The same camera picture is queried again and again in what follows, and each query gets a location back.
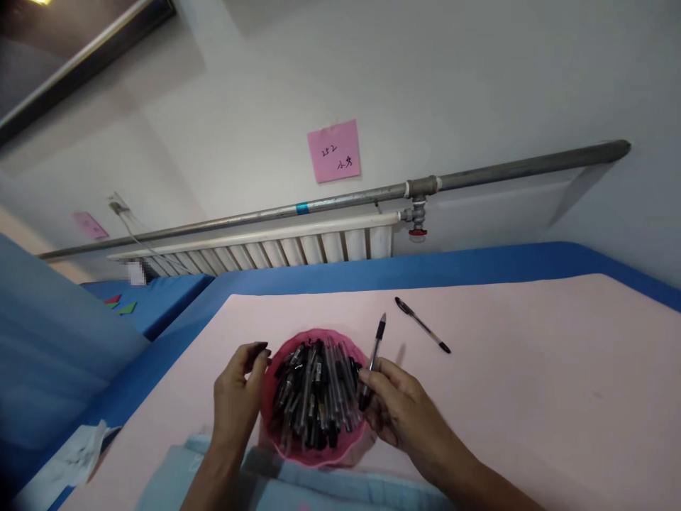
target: pink plastic container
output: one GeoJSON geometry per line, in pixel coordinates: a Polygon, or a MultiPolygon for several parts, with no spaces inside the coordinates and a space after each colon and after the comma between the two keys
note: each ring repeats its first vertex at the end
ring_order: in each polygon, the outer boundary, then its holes
{"type": "Polygon", "coordinates": [[[272,401],[277,393],[277,384],[279,382],[275,377],[275,371],[279,367],[279,364],[284,360],[284,357],[294,351],[301,342],[307,342],[309,339],[312,339],[313,341],[317,339],[324,340],[327,337],[330,337],[335,345],[342,343],[345,346],[345,351],[348,353],[348,356],[353,357],[362,364],[365,362],[365,356],[364,353],[362,353],[362,350],[355,346],[348,337],[339,334],[335,330],[312,329],[301,332],[292,339],[286,341],[281,349],[272,357],[272,365],[265,373],[265,388],[262,394],[262,403],[260,405],[262,425],[265,434],[267,438],[272,441],[279,455],[282,458],[297,461],[308,467],[338,464],[346,465],[347,463],[341,463],[341,460],[343,460],[350,449],[362,439],[367,425],[366,421],[362,420],[360,425],[351,433],[347,433],[346,430],[341,428],[341,431],[338,434],[338,445],[335,449],[327,447],[323,451],[315,451],[314,449],[303,451],[300,443],[295,442],[288,456],[285,456],[279,449],[279,444],[281,444],[282,439],[281,431],[270,431],[270,420],[272,419],[273,408],[272,401]]]}

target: ballpoint pen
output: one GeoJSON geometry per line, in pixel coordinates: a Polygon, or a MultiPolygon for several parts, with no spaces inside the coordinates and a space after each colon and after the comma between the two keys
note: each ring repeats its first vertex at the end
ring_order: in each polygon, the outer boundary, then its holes
{"type": "MultiPolygon", "coordinates": [[[[383,339],[383,331],[385,330],[385,312],[381,316],[381,321],[378,324],[378,331],[376,332],[376,340],[374,341],[374,351],[371,353],[371,360],[369,361],[369,370],[374,370],[374,364],[376,362],[376,357],[378,356],[378,345],[383,339]]],[[[359,409],[364,412],[369,407],[369,402],[371,401],[371,390],[368,386],[364,385],[362,392],[360,393],[359,399],[359,409]]]]}
{"type": "Polygon", "coordinates": [[[440,346],[440,347],[442,348],[442,351],[444,351],[445,353],[451,353],[451,352],[452,352],[452,351],[448,348],[448,346],[447,346],[446,344],[444,344],[444,343],[440,340],[440,338],[437,337],[437,336],[435,335],[435,333],[434,333],[432,330],[430,330],[430,329],[426,326],[426,324],[423,323],[423,322],[419,319],[418,316],[416,316],[416,315],[414,314],[414,311],[411,310],[411,309],[409,308],[409,305],[407,305],[406,303],[404,303],[403,301],[401,301],[398,297],[395,297],[395,302],[397,303],[397,306],[398,306],[400,309],[402,309],[402,311],[403,311],[406,315],[411,316],[411,317],[414,319],[414,321],[415,321],[416,323],[418,323],[419,325],[421,325],[421,328],[422,328],[423,330],[425,330],[426,332],[428,332],[428,336],[429,336],[431,339],[433,339],[433,340],[438,344],[438,346],[440,346]]]}

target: green paper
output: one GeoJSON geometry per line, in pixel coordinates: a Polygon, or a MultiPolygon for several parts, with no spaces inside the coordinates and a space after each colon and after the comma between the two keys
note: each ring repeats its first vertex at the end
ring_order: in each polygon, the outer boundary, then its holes
{"type": "Polygon", "coordinates": [[[130,314],[133,310],[135,310],[135,306],[137,305],[137,302],[132,302],[130,305],[126,305],[123,309],[119,310],[119,314],[130,314]]]}

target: pink sticky note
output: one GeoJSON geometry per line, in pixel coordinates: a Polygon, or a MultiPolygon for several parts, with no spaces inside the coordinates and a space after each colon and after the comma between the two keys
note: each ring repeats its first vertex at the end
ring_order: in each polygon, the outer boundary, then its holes
{"type": "Polygon", "coordinates": [[[357,120],[336,124],[307,134],[317,182],[360,174],[360,143],[357,120]]]}
{"type": "Polygon", "coordinates": [[[90,239],[108,238],[109,234],[102,229],[97,220],[90,213],[78,212],[73,214],[73,219],[80,227],[81,232],[90,239]]]}

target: pen clip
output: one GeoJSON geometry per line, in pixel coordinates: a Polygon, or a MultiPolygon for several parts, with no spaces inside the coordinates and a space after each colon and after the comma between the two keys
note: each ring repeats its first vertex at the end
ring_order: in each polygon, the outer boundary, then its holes
{"type": "Polygon", "coordinates": [[[403,313],[409,314],[410,316],[414,315],[414,311],[409,309],[409,305],[401,301],[398,297],[395,297],[395,303],[400,309],[402,309],[403,313]]]}

